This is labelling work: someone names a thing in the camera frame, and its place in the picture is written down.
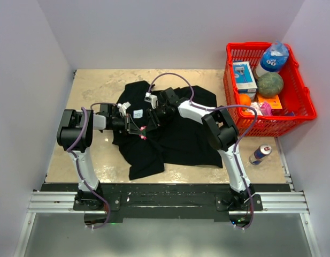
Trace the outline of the black garment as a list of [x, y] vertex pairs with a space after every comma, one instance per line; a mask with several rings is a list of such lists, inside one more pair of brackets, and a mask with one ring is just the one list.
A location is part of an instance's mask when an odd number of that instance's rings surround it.
[[[133, 117], [135, 124], [147, 126], [146, 110], [151, 107], [144, 101], [148, 82], [138, 81], [125, 85], [118, 103], [129, 102], [127, 112], [143, 111], [140, 117]], [[216, 95], [200, 86], [193, 86], [194, 101], [208, 107], [217, 107]], [[214, 150], [205, 135], [203, 126], [193, 120], [182, 118], [176, 113], [169, 124], [147, 132], [146, 140], [138, 135], [113, 132], [113, 144], [119, 147], [124, 159], [131, 165], [129, 179], [139, 179], [165, 170], [164, 163], [178, 165], [208, 165], [222, 168], [219, 153]]]

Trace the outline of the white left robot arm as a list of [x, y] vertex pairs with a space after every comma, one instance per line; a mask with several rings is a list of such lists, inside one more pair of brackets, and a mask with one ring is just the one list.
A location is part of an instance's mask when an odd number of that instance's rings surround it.
[[98, 103], [99, 112], [65, 109], [57, 131], [57, 143], [70, 156], [78, 175], [78, 192], [75, 202], [89, 209], [104, 208], [109, 211], [109, 204], [104, 199], [101, 183], [95, 173], [91, 159], [90, 146], [93, 142], [93, 131], [121, 131], [141, 135], [142, 131], [132, 123], [125, 103]]

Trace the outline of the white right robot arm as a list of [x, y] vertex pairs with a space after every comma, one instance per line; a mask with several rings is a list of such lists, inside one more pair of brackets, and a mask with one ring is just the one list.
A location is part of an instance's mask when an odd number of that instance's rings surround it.
[[179, 98], [172, 88], [161, 91], [159, 96], [146, 92], [144, 100], [151, 104], [149, 114], [156, 126], [175, 113], [203, 125], [208, 143], [220, 154], [229, 176], [229, 205], [237, 210], [249, 207], [253, 213], [255, 191], [240, 157], [239, 131], [228, 112], [231, 106], [206, 107], [191, 99]]

